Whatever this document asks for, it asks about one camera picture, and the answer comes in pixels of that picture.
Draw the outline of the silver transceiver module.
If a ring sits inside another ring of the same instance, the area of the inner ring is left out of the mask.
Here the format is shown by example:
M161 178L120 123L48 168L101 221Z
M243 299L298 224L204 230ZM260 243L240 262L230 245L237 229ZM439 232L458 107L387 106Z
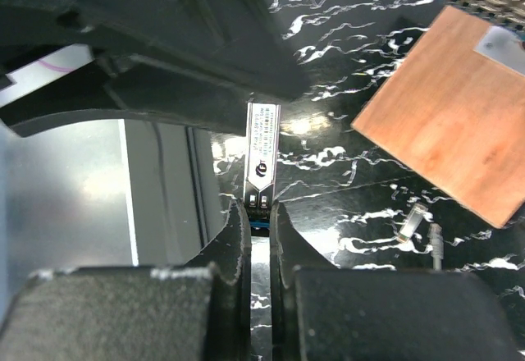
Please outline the silver transceiver module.
M248 104L243 204L249 225L259 236L269 231L275 199L280 117L277 104Z
M412 206L397 235L397 240L400 243L405 243L412 238L426 212L427 207L420 203Z

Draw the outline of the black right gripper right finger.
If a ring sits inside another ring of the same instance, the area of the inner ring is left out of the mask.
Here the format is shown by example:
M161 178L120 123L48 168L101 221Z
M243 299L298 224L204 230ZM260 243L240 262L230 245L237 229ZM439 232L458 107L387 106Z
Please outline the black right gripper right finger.
M338 268L270 219L275 360L518 360L490 288L466 272Z

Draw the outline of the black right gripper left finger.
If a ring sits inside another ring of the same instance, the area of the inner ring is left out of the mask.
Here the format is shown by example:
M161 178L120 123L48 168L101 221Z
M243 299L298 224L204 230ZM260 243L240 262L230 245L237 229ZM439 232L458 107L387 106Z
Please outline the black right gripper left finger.
M247 360L249 219L232 202L221 232L181 266L35 272L1 326L4 360Z

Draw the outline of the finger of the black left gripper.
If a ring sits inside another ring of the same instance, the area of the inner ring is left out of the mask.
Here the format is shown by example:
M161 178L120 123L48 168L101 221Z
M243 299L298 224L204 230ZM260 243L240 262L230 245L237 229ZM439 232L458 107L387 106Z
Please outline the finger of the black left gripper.
M1 108L21 137L83 121L131 119L244 135L247 103L234 90L139 65L111 77L90 63Z
M310 86L265 0L1 0L1 42L85 44L283 101Z

